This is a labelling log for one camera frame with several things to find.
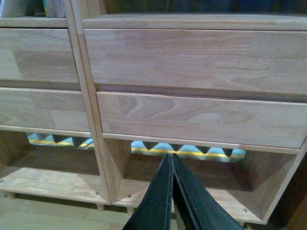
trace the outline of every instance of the book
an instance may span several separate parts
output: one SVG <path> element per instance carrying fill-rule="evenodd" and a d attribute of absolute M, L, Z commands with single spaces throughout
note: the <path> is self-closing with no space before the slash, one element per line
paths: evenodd
<path fill-rule="evenodd" d="M 62 0 L 43 0 L 46 16 L 49 18 L 65 18 Z"/>
<path fill-rule="evenodd" d="M 13 18 L 29 15 L 32 12 L 32 1 L 1 0 L 0 17 Z"/>

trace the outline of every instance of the shelf compartment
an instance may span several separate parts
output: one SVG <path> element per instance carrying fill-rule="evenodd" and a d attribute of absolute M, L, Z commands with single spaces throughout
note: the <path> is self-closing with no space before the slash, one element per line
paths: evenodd
<path fill-rule="evenodd" d="M 103 138 L 111 204 L 137 207 L 162 156 L 131 153 L 131 141 Z M 241 163 L 182 159 L 214 199 L 236 220 L 266 224 L 306 152 L 246 151 Z"/>
<path fill-rule="evenodd" d="M 154 177 L 162 157 L 131 154 L 116 201 L 112 204 L 137 207 Z M 236 220 L 263 223 L 248 187 L 243 165 L 183 159 L 214 199 Z"/>
<path fill-rule="evenodd" d="M 0 172 L 0 190 L 109 204 L 94 151 L 36 146 Z"/>

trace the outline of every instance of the wooden shelf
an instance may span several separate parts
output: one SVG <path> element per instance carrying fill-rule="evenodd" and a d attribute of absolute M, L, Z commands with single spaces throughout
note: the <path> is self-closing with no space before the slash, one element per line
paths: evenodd
<path fill-rule="evenodd" d="M 67 28 L 66 18 L 18 17 L 0 18 L 0 27 Z"/>
<path fill-rule="evenodd" d="M 7 192 L 108 204 L 96 194 L 103 185 L 92 150 L 36 146 L 5 167 L 0 181 Z"/>
<path fill-rule="evenodd" d="M 137 207 L 162 157 L 132 154 L 114 205 Z M 265 223 L 248 186 L 242 164 L 184 159 L 214 199 L 236 220 Z"/>
<path fill-rule="evenodd" d="M 83 20 L 85 29 L 204 29 L 305 31 L 307 18 L 260 14 L 106 14 Z"/>

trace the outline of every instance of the wooden cabinet leg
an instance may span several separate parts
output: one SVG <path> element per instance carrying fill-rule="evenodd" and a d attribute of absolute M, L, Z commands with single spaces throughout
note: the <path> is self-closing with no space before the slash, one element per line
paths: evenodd
<path fill-rule="evenodd" d="M 11 200 L 15 199 L 16 197 L 16 194 L 11 192 L 5 192 L 5 195 Z"/>
<path fill-rule="evenodd" d="M 104 205 L 102 205 L 102 204 L 96 204 L 97 205 L 97 209 L 98 209 L 98 211 L 99 212 L 103 212 L 104 210 L 105 210 L 105 206 Z"/>
<path fill-rule="evenodd" d="M 132 214 L 134 213 L 134 208 L 133 207 L 127 207 L 127 213 L 129 216 L 132 216 Z"/>

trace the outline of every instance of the open shelf cubby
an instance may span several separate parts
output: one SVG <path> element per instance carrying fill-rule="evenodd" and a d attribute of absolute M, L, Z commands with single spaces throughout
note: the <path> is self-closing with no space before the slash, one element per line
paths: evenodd
<path fill-rule="evenodd" d="M 109 204 L 94 150 L 30 145 L 11 131 L 1 131 L 0 144 L 0 190 Z"/>
<path fill-rule="evenodd" d="M 131 154 L 128 140 L 105 139 L 112 155 L 116 192 L 111 203 L 137 207 L 162 156 Z M 247 151 L 242 163 L 182 159 L 213 198 L 237 221 L 266 223 L 288 183 L 298 155 Z"/>

